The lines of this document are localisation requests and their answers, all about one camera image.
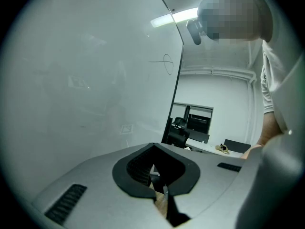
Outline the black office chair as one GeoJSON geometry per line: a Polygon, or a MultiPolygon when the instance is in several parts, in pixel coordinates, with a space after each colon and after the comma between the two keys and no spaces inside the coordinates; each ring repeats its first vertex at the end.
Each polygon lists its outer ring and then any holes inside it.
{"type": "Polygon", "coordinates": [[[182,117],[176,117],[171,124],[166,143],[175,147],[185,148],[186,141],[190,135],[186,127],[186,120],[182,117]]]}

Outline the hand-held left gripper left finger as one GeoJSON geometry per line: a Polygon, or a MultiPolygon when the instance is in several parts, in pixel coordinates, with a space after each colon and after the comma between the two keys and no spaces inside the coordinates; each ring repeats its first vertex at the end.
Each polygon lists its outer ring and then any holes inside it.
{"type": "Polygon", "coordinates": [[[33,201],[45,213],[73,184],[87,189],[66,219],[65,228],[170,228],[152,199],[134,198],[112,178],[121,158],[145,145],[132,146],[88,159],[48,185],[33,201]]]}

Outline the tan crumpled object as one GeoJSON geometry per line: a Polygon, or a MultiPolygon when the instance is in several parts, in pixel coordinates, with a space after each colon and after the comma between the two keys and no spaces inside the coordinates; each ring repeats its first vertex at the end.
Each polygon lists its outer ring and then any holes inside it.
{"type": "Polygon", "coordinates": [[[228,150],[226,145],[223,145],[223,144],[216,145],[215,149],[220,151],[220,152],[222,152],[222,153],[224,153],[224,154],[226,154],[226,155],[230,154],[230,152],[229,152],[229,150],[228,150]]]}

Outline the large white whiteboard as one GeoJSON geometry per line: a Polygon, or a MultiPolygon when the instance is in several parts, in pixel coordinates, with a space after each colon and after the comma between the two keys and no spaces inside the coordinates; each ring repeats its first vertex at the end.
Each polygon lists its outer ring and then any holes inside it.
{"type": "Polygon", "coordinates": [[[30,0],[0,51],[0,162],[28,201],[83,161],[161,142],[183,40],[163,0],[30,0]]]}

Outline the white ceiling pipes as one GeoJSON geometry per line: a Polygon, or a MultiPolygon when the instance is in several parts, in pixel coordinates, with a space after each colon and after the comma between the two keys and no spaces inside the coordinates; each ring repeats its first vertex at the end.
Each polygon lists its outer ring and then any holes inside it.
{"type": "Polygon", "coordinates": [[[223,76],[244,80],[252,84],[257,80],[256,73],[247,69],[225,66],[202,66],[194,65],[183,67],[180,70],[180,75],[212,75],[223,76]]]}

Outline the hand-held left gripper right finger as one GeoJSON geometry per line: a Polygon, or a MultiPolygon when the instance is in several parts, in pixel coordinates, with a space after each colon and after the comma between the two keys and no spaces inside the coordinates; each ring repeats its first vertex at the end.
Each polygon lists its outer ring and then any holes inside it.
{"type": "Polygon", "coordinates": [[[162,146],[195,162],[200,177],[189,193],[174,197],[178,211],[190,220],[173,228],[158,215],[153,221],[153,229],[234,229],[240,205],[234,204],[228,189],[238,173],[220,168],[218,164],[226,162],[242,166],[244,162],[238,158],[186,151],[166,144],[162,146]]]}

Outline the person's left forearm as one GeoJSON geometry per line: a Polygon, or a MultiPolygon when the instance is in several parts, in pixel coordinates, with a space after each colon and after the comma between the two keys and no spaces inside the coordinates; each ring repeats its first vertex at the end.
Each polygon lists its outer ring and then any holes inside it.
{"type": "Polygon", "coordinates": [[[277,123],[274,112],[265,113],[262,131],[256,145],[251,146],[240,158],[247,159],[252,149],[264,147],[269,140],[281,134],[283,134],[283,132],[277,123]]]}

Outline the long ceiling light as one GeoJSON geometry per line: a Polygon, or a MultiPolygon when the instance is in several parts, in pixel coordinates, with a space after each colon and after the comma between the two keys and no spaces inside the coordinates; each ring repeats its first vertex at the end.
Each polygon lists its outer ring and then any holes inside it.
{"type": "Polygon", "coordinates": [[[156,19],[151,20],[151,25],[154,28],[172,23],[172,22],[182,22],[189,19],[194,19],[197,17],[198,7],[183,10],[175,14],[166,14],[156,19]]]}

